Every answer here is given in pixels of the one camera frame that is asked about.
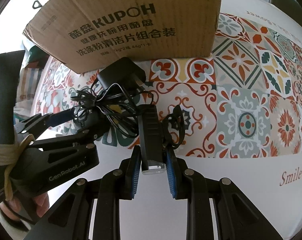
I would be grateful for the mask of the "left human hand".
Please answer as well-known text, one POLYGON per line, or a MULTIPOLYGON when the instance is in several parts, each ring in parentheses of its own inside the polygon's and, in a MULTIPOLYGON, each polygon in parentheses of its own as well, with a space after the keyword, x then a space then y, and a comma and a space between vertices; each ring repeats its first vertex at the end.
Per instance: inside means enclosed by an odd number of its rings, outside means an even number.
MULTIPOLYGON (((38 217, 42 217, 49 209, 49 195, 47 192, 38 195, 32 199, 33 212, 37 214, 38 217)), ((13 197, 12 200, 4 201, 0 203, 0 210, 11 220, 20 221, 20 217, 17 216, 21 214, 25 207, 17 197, 13 197)))

